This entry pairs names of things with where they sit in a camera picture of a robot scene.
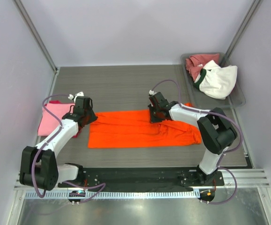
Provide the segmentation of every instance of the red cloth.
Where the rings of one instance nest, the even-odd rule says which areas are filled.
[[[192,55],[189,59],[186,59],[186,69],[189,71],[190,75],[193,78],[193,81],[196,80],[201,69],[205,66],[206,63],[214,60],[216,64],[219,63],[220,54],[198,54]]]
[[[181,121],[150,123],[149,110],[97,112],[89,126],[89,148],[186,146],[202,142],[200,131]]]

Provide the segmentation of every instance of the orange cloth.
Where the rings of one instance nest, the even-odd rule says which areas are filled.
[[[90,124],[89,148],[185,146],[201,143],[199,130],[180,121],[150,123],[149,110],[98,112]]]

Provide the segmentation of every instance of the metal frame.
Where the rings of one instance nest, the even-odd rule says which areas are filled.
[[[236,48],[237,44],[239,43],[240,39],[242,38],[244,32],[246,31],[249,23],[251,22],[253,16],[255,15],[256,11],[259,9],[259,6],[261,5],[263,0],[254,0],[251,4],[247,14],[245,15],[239,29],[237,30],[233,40],[231,41],[230,46],[228,47],[226,51],[226,57],[227,59],[230,58],[232,55],[234,49]]]
[[[50,64],[51,68],[53,69],[53,71],[56,73],[57,71],[57,67],[55,65],[55,63],[53,62],[46,46],[44,45],[40,35],[38,34],[31,18],[29,17],[24,5],[22,4],[21,0],[13,0],[16,7],[18,8],[23,20],[26,22],[26,25],[28,26],[32,36],[34,37],[34,39],[36,40],[39,48],[42,50],[45,58],[47,59],[48,63]]]
[[[248,27],[252,17],[254,16],[255,12],[259,8],[262,1],[263,0],[254,0],[253,3],[251,4],[251,7],[249,8],[247,14],[245,15],[238,31],[236,32],[230,46],[228,47],[228,50],[226,51],[226,56],[228,58],[231,56],[234,49],[236,48],[238,42],[240,41],[240,38],[243,36],[243,33]],[[36,42],[38,43],[47,61],[49,62],[51,68],[55,72],[55,76],[53,77],[51,89],[50,89],[50,94],[52,94],[59,71],[57,67],[55,66],[48,50],[46,49],[41,37],[39,36],[21,0],[13,0],[13,2],[17,6],[20,14],[22,15],[24,21],[26,22],[28,28],[30,29],[32,35],[34,36]],[[240,124],[240,120],[236,114],[236,110],[232,109],[232,113],[233,113],[235,121],[238,124]],[[249,156],[248,144],[245,142],[243,143],[243,149],[244,149],[245,155],[248,157]],[[269,186],[264,170],[263,169],[233,169],[231,171],[234,173],[236,177],[238,188],[258,188],[258,192],[261,196],[261,200],[264,206],[266,216],[269,220],[269,223],[271,224],[271,188]],[[234,188],[234,181],[233,181],[232,176],[226,171],[222,171],[222,174],[224,177],[225,186],[221,186],[217,188]],[[195,187],[195,188],[205,189],[205,188],[211,188],[211,187]],[[78,190],[78,189],[79,188],[73,188],[73,187],[72,188],[58,188],[57,187],[51,192],[62,192],[62,191],[68,191],[68,190],[72,191],[72,190]],[[14,194],[12,210],[10,211],[9,218],[8,218],[8,225],[16,225],[18,223],[22,206],[23,206],[23,201],[25,199],[25,195],[26,193],[30,193],[33,191],[34,189],[32,187],[22,186],[19,183],[19,178],[18,178],[15,188],[14,188],[15,194]]]
[[[268,218],[269,223],[271,224],[271,188],[269,186],[267,177],[263,169],[233,169],[231,170],[237,180],[238,188],[258,188],[258,192],[261,196],[262,204],[264,206],[264,211]],[[227,171],[222,171],[223,178],[225,181],[225,186],[217,187],[217,188],[234,188],[234,180],[232,176]],[[207,189],[212,187],[195,187],[196,189]],[[54,188],[50,191],[49,196],[47,199],[53,198],[54,199],[67,199],[67,193],[73,190],[80,190],[80,188]],[[10,213],[8,225],[16,225],[20,213],[22,210],[23,200],[25,199],[25,195],[27,195],[26,199],[37,199],[38,197],[34,195],[35,191],[33,187],[28,187],[21,185],[19,183],[19,178],[16,182],[15,188],[15,199],[14,205]],[[176,198],[176,197],[183,197],[183,198],[191,198],[195,197],[195,195],[183,195],[182,193],[178,193],[173,195],[173,193],[165,193],[165,195],[159,195],[159,193],[150,193],[149,195],[139,194],[139,193],[130,193],[129,195],[120,195],[116,193],[109,193],[109,194],[101,194],[100,197],[97,199],[130,199],[130,198]]]
[[[269,224],[271,224],[271,188],[259,187],[258,192]]]

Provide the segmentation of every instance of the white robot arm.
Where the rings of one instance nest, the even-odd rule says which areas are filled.
[[[64,164],[57,166],[56,157],[64,145],[86,125],[97,119],[93,112],[92,99],[85,97],[83,92],[75,96],[69,95],[69,99],[75,102],[72,112],[62,117],[62,128],[60,125],[42,142],[35,147],[27,146],[22,152],[20,183],[33,186],[31,167],[36,153],[41,149],[37,159],[40,164],[35,167],[35,179],[37,186],[44,190],[52,190],[55,185],[63,181],[84,181],[83,167],[76,164]]]
[[[218,116],[199,113],[201,110],[185,106],[176,101],[169,103],[160,92],[150,91],[149,99],[151,104],[148,107],[152,123],[163,120],[177,120],[199,128],[206,151],[197,167],[198,178],[201,184],[212,181],[221,155],[237,138],[237,132],[231,123]],[[215,108],[211,112],[225,116],[220,108]]]

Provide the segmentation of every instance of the purple cable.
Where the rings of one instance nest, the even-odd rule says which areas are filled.
[[[61,129],[62,129],[62,122],[61,120],[56,116],[54,115],[49,109],[47,109],[47,107],[45,106],[45,101],[52,98],[52,97],[59,97],[59,96],[66,96],[68,97],[68,95],[51,95],[51,96],[48,96],[47,98],[45,98],[42,102],[42,106],[43,108],[51,115],[53,116],[58,122],[59,122],[59,129],[58,131],[51,137],[47,140],[47,142],[45,142],[40,148],[39,150],[37,151],[36,155],[34,156],[34,159],[32,161],[32,165],[31,165],[31,178],[32,178],[32,184],[33,184],[33,187],[34,187],[34,190],[36,191],[37,195],[40,197],[40,198],[44,198],[45,197],[45,194],[46,194],[46,190],[44,190],[43,194],[40,193],[38,187],[37,187],[37,181],[36,181],[36,177],[35,177],[35,167],[36,167],[36,162],[37,162],[37,158],[38,156],[40,155],[41,151],[43,150],[43,148],[54,138],[56,137]]]
[[[161,84],[161,83],[163,83],[163,82],[166,82],[166,81],[171,81],[171,82],[175,83],[175,85],[177,86],[177,88],[178,88],[178,103],[179,103],[179,105],[180,105],[181,108],[183,108],[183,109],[185,109],[185,110],[188,110],[188,111],[191,111],[191,112],[194,112],[194,113],[204,113],[204,114],[210,114],[210,115],[214,115],[214,116],[219,116],[219,117],[221,117],[221,118],[223,118],[223,119],[228,120],[228,121],[229,121],[230,123],[232,123],[232,124],[236,127],[236,129],[238,130],[238,132],[239,132],[239,138],[240,138],[240,139],[239,139],[238,145],[237,145],[236,147],[234,147],[233,149],[224,151],[223,154],[221,155],[221,157],[219,158],[217,164],[216,164],[216,166],[217,166],[218,168],[228,171],[228,172],[231,174],[231,176],[233,177],[233,179],[234,179],[234,184],[235,184],[235,189],[234,189],[233,194],[230,196],[230,198],[228,198],[227,200],[224,200],[224,201],[222,201],[222,202],[214,202],[214,203],[213,203],[213,202],[206,202],[206,201],[202,200],[202,202],[207,203],[207,204],[211,204],[211,205],[220,205],[220,204],[224,204],[224,203],[227,203],[227,202],[231,201],[231,200],[234,198],[234,196],[236,195],[236,193],[237,193],[237,181],[236,181],[236,178],[235,178],[234,174],[233,174],[229,169],[224,168],[224,167],[220,167],[220,162],[222,161],[222,159],[223,159],[223,157],[224,157],[224,155],[225,155],[226,153],[236,151],[236,150],[238,150],[238,149],[240,148],[240,146],[242,145],[242,142],[243,142],[243,133],[242,133],[241,128],[240,128],[240,127],[239,127],[232,119],[230,119],[230,118],[228,118],[227,116],[224,116],[224,115],[222,115],[222,114],[219,114],[219,113],[216,113],[216,112],[209,112],[209,111],[197,110],[197,109],[192,109],[192,108],[188,108],[188,107],[182,106],[182,105],[181,105],[181,92],[180,92],[180,87],[179,87],[178,83],[177,83],[176,81],[174,81],[174,80],[167,79],[167,80],[160,81],[159,83],[157,83],[157,84],[152,88],[152,90],[154,90],[159,84]]]
[[[179,87],[179,85],[178,85],[178,83],[176,81],[171,80],[171,79],[160,81],[159,83],[157,83],[152,88],[152,90],[154,90],[159,84],[161,84],[163,82],[167,82],[167,81],[171,81],[171,82],[175,83],[175,85],[177,86],[177,88],[178,88],[178,103],[179,103],[179,105],[180,105],[181,108],[183,108],[185,110],[188,110],[188,111],[191,111],[191,112],[194,112],[194,113],[204,113],[204,114],[210,114],[210,115],[214,115],[214,116],[219,116],[221,118],[224,118],[224,119],[228,120],[230,123],[232,123],[236,127],[236,129],[239,132],[239,138],[240,138],[239,143],[238,143],[238,145],[235,148],[227,150],[224,153],[236,151],[236,150],[238,150],[240,148],[240,146],[241,146],[241,144],[243,142],[243,133],[242,133],[242,130],[240,129],[240,127],[232,119],[230,119],[227,116],[224,116],[222,114],[219,114],[219,113],[216,113],[216,112],[209,112],[209,111],[197,110],[197,109],[192,109],[192,108],[188,108],[188,107],[182,106],[181,105],[181,91],[180,91],[180,87]]]
[[[99,185],[96,185],[96,186],[92,186],[92,187],[81,187],[81,186],[77,186],[77,185],[75,185],[75,184],[73,184],[73,183],[71,183],[71,182],[68,182],[68,181],[64,181],[63,183],[66,183],[66,184],[71,185],[71,186],[76,187],[76,188],[81,188],[81,189],[83,189],[83,190],[87,190],[87,189],[95,189],[95,188],[101,187],[95,194],[93,194],[93,196],[91,196],[91,197],[89,197],[89,198],[87,198],[87,199],[84,199],[84,200],[80,201],[79,203],[86,203],[86,202],[92,200],[92,199],[93,199],[94,197],[96,197],[96,196],[97,196],[97,195],[105,188],[105,186],[106,186],[105,183],[102,183],[102,184],[99,184]],[[58,209],[56,209],[56,210],[54,210],[54,211],[52,211],[52,212],[49,212],[49,213],[37,213],[37,214],[38,214],[38,215],[41,215],[41,216],[48,216],[48,215],[51,215],[51,214],[57,212],[58,210],[62,209],[63,207],[65,207],[65,206],[67,206],[67,205],[70,205],[70,203],[65,204],[65,205],[62,205],[62,206],[60,206]]]
[[[234,184],[235,184],[234,192],[233,192],[233,194],[232,194],[228,199],[226,199],[226,200],[224,200],[224,201],[221,201],[221,202],[214,202],[214,203],[213,203],[213,202],[207,202],[207,201],[205,201],[205,200],[202,200],[202,202],[204,202],[204,203],[206,203],[206,204],[210,204],[210,205],[221,205],[221,204],[227,203],[227,202],[231,201],[231,200],[235,197],[235,195],[236,195],[236,193],[237,193],[237,181],[236,181],[236,178],[235,178],[234,174],[233,174],[229,169],[227,169],[227,168],[220,167],[220,169],[223,169],[223,170],[228,171],[228,172],[231,174],[231,176],[233,177],[233,179],[234,179]]]
[[[73,187],[76,187],[76,188],[82,188],[82,189],[95,189],[95,188],[101,187],[101,188],[100,188],[93,196],[91,196],[91,197],[89,197],[89,198],[87,198],[87,199],[84,199],[84,200],[80,201],[80,203],[86,203],[86,202],[90,201],[92,198],[96,197],[97,194],[99,194],[99,193],[105,188],[105,186],[106,186],[105,183],[98,184],[98,185],[92,186],[92,187],[81,187],[81,186],[77,186],[77,185],[75,185],[75,184],[73,184],[73,183],[71,183],[71,182],[68,182],[68,181],[65,181],[64,183],[66,183],[66,184],[68,184],[68,185],[71,185],[71,186],[73,186]]]
[[[101,188],[100,188],[93,196],[91,196],[91,197],[89,197],[88,199],[85,199],[85,200],[83,200],[83,201],[80,201],[80,203],[86,203],[86,202],[92,200],[92,199],[93,199],[94,197],[96,197],[96,196],[97,196],[97,195],[105,188],[105,186],[106,186],[105,183],[102,183],[102,184],[99,184],[99,185],[96,185],[96,186],[93,186],[93,187],[81,187],[81,186],[77,186],[77,185],[75,185],[75,184],[73,184],[73,183],[70,183],[70,182],[68,182],[68,181],[65,181],[64,183],[69,184],[69,185],[71,185],[71,186],[73,186],[73,187],[76,187],[76,188],[84,189],[84,190],[86,190],[86,189],[94,189],[94,188],[99,188],[99,187],[101,187]],[[56,210],[54,210],[54,211],[52,211],[52,212],[49,212],[49,213],[41,213],[41,212],[35,212],[35,213],[36,213],[37,215],[40,215],[40,216],[49,216],[49,215],[51,215],[51,214],[53,214],[53,213],[59,211],[60,209],[66,207],[66,206],[68,206],[68,205],[71,205],[71,204],[70,204],[70,203],[64,204],[64,205],[60,206],[58,209],[56,209]],[[34,207],[35,207],[35,205],[33,205],[33,206],[31,207],[29,213],[27,214],[26,218],[24,219],[23,224],[26,224],[26,222],[28,221],[28,219],[29,219],[31,213],[32,213],[33,210],[34,210]]]

